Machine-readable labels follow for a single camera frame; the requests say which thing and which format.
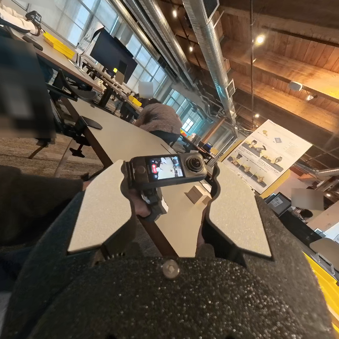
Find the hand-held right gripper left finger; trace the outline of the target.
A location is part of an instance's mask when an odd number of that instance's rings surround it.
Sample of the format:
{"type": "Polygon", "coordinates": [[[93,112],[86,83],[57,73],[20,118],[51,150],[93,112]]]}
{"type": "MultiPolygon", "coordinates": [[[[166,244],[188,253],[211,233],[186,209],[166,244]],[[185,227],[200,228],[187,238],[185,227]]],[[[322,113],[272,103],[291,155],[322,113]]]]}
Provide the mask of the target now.
{"type": "Polygon", "coordinates": [[[127,162],[118,160],[86,188],[67,252],[99,249],[105,259],[127,256],[133,249],[136,220],[127,162]]]}

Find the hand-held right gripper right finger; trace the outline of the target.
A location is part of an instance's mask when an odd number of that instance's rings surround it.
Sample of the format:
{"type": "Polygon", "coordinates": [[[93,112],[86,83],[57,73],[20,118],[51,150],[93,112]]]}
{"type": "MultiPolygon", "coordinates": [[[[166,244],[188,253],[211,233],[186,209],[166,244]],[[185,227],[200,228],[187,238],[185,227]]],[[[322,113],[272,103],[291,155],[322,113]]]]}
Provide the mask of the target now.
{"type": "Polygon", "coordinates": [[[211,197],[201,234],[215,257],[240,265],[246,265],[246,255],[271,261],[273,255],[255,194],[224,163],[214,166],[211,197]]]}

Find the plain wooden cube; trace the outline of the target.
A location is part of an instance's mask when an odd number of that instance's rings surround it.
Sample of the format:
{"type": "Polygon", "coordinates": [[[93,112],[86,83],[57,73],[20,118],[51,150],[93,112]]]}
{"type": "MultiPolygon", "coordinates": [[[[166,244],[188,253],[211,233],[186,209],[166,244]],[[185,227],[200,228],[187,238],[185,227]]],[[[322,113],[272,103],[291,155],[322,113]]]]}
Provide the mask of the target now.
{"type": "Polygon", "coordinates": [[[185,192],[185,195],[194,205],[196,204],[207,205],[209,201],[212,199],[210,193],[198,185],[192,186],[192,188],[188,192],[185,192]]]}

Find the person's left forearm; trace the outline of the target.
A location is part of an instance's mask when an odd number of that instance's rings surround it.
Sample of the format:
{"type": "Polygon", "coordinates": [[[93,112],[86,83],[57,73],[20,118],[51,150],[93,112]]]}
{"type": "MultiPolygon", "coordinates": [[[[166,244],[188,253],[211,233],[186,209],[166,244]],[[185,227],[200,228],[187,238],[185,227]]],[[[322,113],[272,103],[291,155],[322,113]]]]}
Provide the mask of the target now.
{"type": "Polygon", "coordinates": [[[28,244],[42,235],[89,182],[28,175],[0,167],[0,244],[28,244]]]}

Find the person's left hand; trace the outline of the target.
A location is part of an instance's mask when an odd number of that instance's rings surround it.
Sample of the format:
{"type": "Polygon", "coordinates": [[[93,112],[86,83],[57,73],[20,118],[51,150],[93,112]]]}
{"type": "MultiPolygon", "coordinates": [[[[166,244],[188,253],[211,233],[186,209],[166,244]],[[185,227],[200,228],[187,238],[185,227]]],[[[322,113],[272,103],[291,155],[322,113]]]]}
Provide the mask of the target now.
{"type": "Polygon", "coordinates": [[[151,209],[136,189],[124,190],[124,196],[129,200],[132,217],[146,218],[151,214],[151,209]]]}

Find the black case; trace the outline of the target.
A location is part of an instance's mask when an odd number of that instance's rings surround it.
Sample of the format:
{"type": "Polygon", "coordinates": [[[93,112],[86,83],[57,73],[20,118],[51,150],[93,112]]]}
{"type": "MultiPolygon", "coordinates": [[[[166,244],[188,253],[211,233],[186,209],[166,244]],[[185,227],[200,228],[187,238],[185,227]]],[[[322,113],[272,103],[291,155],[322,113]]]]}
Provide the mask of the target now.
{"type": "Polygon", "coordinates": [[[271,194],[264,199],[264,202],[272,209],[277,217],[280,217],[292,206],[291,200],[281,192],[271,194]]]}

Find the black office chair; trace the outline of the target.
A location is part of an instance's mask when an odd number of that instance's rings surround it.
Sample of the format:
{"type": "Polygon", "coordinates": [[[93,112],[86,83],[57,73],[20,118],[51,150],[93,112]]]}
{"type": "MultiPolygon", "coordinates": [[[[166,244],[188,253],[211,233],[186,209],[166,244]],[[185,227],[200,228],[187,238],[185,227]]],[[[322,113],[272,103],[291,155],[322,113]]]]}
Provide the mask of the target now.
{"type": "Polygon", "coordinates": [[[90,127],[96,130],[102,130],[102,126],[98,122],[84,116],[79,116],[74,125],[66,123],[65,119],[60,114],[62,110],[61,108],[58,108],[57,103],[51,100],[51,105],[56,132],[70,137],[72,139],[71,141],[75,141],[79,145],[77,149],[69,147],[72,156],[85,158],[82,148],[83,146],[91,146],[84,135],[85,129],[90,127]]]}

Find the person's leg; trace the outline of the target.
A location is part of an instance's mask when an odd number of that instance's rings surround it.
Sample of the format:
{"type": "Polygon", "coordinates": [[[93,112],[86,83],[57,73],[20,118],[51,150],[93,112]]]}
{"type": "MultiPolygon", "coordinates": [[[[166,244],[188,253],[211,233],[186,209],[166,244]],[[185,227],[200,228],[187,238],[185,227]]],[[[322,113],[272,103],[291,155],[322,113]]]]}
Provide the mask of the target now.
{"type": "Polygon", "coordinates": [[[52,229],[34,245],[1,249],[1,295],[14,293],[14,304],[48,304],[87,267],[88,253],[67,254],[70,233],[52,229]]]}

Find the yellow storage bin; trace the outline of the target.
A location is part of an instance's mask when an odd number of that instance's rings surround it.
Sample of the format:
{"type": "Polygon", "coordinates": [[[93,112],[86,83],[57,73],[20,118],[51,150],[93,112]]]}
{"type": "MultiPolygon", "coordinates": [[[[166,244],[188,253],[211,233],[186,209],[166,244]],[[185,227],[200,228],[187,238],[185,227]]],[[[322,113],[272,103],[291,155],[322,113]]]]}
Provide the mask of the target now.
{"type": "Polygon", "coordinates": [[[335,338],[339,338],[339,244],[321,238],[311,242],[303,252],[323,292],[335,338]]]}

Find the black computer monitor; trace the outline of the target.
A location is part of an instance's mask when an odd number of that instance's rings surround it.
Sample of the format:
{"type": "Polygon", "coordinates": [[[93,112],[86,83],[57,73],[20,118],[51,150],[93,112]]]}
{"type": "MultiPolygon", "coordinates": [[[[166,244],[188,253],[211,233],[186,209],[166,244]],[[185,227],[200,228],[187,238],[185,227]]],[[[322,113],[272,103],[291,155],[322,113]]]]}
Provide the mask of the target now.
{"type": "Polygon", "coordinates": [[[93,38],[96,38],[96,41],[90,57],[104,66],[110,75],[113,75],[114,69],[117,69],[124,75],[124,83],[127,83],[138,65],[133,54],[105,28],[97,30],[93,38]]]}

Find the grey table with yellow boxes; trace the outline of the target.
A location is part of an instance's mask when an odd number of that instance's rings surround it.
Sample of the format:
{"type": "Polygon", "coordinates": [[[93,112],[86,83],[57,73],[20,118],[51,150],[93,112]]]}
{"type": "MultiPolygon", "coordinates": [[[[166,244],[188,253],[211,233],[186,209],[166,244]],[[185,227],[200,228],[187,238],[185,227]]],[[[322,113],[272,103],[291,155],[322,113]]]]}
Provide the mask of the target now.
{"type": "Polygon", "coordinates": [[[42,57],[46,62],[49,62],[55,70],[62,69],[67,77],[73,78],[74,81],[77,81],[78,83],[84,83],[90,86],[92,90],[102,95],[102,88],[89,76],[89,74],[81,69],[79,64],[75,62],[75,57],[77,57],[76,53],[73,59],[69,60],[66,56],[53,49],[49,44],[45,42],[43,38],[43,33],[40,36],[34,36],[30,33],[26,34],[25,36],[31,38],[34,42],[42,47],[42,50],[38,49],[38,55],[42,57]]]}

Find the stack of yellow boxes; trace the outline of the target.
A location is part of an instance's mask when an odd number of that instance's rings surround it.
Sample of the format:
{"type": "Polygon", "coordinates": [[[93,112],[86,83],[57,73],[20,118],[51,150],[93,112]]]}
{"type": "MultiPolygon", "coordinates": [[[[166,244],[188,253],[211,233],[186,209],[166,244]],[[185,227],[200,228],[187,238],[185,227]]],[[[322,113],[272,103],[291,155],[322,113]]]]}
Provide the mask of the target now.
{"type": "Polygon", "coordinates": [[[75,52],[70,49],[68,46],[63,44],[61,41],[59,41],[57,38],[55,38],[53,35],[51,35],[48,32],[43,33],[43,38],[47,44],[49,44],[53,49],[57,50],[58,52],[62,53],[64,56],[66,56],[69,60],[72,60],[75,52]]]}

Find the instruction wall poster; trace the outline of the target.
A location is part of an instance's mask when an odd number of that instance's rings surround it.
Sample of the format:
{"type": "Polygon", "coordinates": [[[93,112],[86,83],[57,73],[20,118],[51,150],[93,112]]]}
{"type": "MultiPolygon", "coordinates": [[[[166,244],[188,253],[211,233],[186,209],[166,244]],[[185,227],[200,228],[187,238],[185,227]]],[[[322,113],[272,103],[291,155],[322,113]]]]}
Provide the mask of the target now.
{"type": "Polygon", "coordinates": [[[312,144],[271,120],[240,142],[223,162],[257,193],[264,193],[312,144]]]}

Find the silver air duct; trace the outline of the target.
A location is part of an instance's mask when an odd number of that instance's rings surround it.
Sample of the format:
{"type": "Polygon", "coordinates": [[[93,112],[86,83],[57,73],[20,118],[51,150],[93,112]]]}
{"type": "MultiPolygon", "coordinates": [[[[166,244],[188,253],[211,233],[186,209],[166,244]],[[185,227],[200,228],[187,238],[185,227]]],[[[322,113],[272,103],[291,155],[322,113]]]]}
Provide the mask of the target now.
{"type": "Polygon", "coordinates": [[[184,0],[183,4],[223,105],[226,118],[235,126],[235,108],[232,97],[227,91],[230,81],[227,77],[225,61],[213,23],[213,15],[219,6],[219,1],[184,0]]]}
{"type": "Polygon", "coordinates": [[[176,74],[183,86],[194,93],[199,90],[194,83],[190,63],[175,34],[155,0],[110,1],[122,18],[129,23],[150,52],[156,47],[176,74]]]}

